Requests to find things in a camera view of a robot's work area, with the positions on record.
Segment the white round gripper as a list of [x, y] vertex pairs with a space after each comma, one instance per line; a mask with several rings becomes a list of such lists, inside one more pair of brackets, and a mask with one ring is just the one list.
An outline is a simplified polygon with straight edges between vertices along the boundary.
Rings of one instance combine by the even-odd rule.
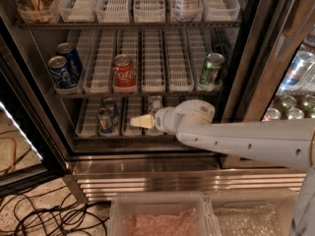
[[155, 124], [159, 131], [175, 135], [177, 130], [177, 120], [174, 107], [165, 107], [157, 111], [155, 119], [151, 114], [137, 116], [130, 119], [133, 127], [152, 129]]

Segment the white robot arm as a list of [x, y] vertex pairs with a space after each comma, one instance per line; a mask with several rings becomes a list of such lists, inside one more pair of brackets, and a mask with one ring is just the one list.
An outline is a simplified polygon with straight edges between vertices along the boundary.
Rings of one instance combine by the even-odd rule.
[[215, 108], [190, 99], [130, 124], [168, 133], [192, 148], [212, 150], [301, 170], [306, 173], [292, 216], [289, 236], [315, 235], [315, 120], [213, 122]]

